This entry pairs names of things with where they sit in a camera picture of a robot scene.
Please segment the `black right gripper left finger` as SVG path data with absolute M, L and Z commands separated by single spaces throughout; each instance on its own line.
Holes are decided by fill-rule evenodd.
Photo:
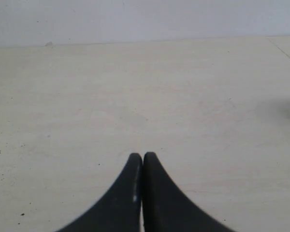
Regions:
M 140 230 L 142 158 L 129 155 L 105 194 L 60 232 L 138 232 Z

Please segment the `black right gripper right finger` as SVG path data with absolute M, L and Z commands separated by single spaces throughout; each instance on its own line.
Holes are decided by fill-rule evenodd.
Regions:
M 231 232 L 195 205 L 173 182 L 154 152 L 144 155 L 142 200 L 146 232 Z

